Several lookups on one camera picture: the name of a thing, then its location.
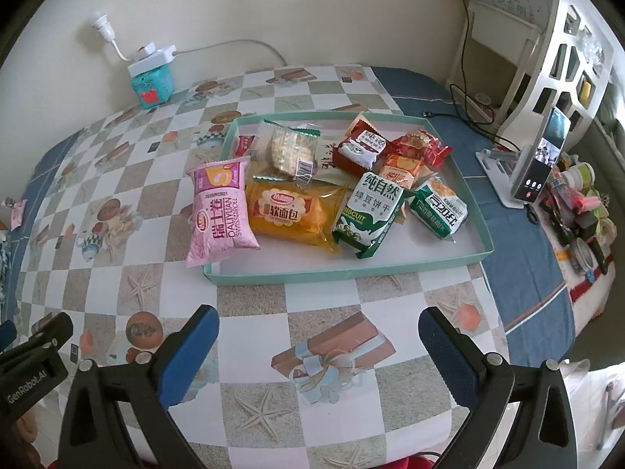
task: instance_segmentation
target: ribbon bow print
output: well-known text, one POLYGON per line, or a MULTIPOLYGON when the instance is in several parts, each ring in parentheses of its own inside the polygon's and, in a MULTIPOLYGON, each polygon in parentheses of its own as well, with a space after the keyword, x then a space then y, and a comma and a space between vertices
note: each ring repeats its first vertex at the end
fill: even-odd
POLYGON ((302 363, 291 370, 289 380, 309 403, 336 404, 339 392, 349 390, 355 384, 354 377, 367 370, 356 368, 355 360, 384 342, 386 337, 379 333, 348 353, 332 351, 329 354, 312 354, 308 342, 300 342, 295 346, 295 356, 302 363))

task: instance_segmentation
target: white wall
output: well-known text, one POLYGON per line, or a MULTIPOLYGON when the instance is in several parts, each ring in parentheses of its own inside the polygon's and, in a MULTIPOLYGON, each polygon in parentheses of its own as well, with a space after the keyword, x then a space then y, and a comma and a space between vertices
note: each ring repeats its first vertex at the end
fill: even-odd
MULTIPOLYGON (((366 62, 439 81, 464 18, 460 0, 46 0, 0 70, 0 196, 19 197, 56 142, 136 102, 125 65, 86 24, 95 10, 127 54, 149 41, 192 48, 251 38, 290 64, 366 62)), ((173 69, 182 87, 275 64, 240 45, 179 56, 173 69)))

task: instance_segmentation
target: green tray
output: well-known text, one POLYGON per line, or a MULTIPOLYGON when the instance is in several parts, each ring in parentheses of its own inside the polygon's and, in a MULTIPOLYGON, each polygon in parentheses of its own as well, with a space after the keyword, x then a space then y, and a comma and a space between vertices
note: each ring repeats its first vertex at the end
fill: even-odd
MULTIPOLYGON (((265 118, 291 124, 310 122, 324 129, 323 137, 324 132, 333 136, 337 132, 343 135, 357 114, 308 111, 237 118, 226 134, 220 159, 230 158, 236 149, 238 136, 254 134, 255 128, 265 118)), ((414 125, 425 127, 437 136, 431 123, 424 118, 382 113, 367 113, 366 117, 377 123, 376 127, 382 134, 393 139, 414 129, 414 125)), ((452 157, 446 159, 440 174, 469 210, 467 221, 454 235, 455 243, 438 240, 420 220, 407 213, 406 222, 401 226, 395 224, 377 253, 367 260, 357 259, 346 248, 337 256, 322 249, 260 235, 260 251, 240 252, 222 263, 207 264, 204 274, 220 286, 258 285, 354 279, 479 263, 494 250, 482 213, 452 157)))

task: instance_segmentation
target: green biscuit package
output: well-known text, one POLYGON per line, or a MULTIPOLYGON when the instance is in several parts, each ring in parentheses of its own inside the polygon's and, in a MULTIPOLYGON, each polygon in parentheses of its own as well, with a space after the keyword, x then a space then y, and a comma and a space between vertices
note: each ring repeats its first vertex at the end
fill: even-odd
POLYGON ((467 205, 438 177, 416 190, 410 210, 441 239, 453 235, 468 215, 467 205))
POLYGON ((414 195, 396 183, 366 172, 355 186, 332 235, 359 252, 359 259, 370 258, 380 246, 405 198, 414 195))

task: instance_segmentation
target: yellow bread package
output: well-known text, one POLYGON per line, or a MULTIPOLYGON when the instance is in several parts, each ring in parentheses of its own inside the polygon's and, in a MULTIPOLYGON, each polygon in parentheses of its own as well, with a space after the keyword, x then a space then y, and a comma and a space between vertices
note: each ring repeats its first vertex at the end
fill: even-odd
POLYGON ((249 226, 257 235, 299 241, 337 252, 332 227, 348 189, 313 182, 252 180, 247 189, 249 226))

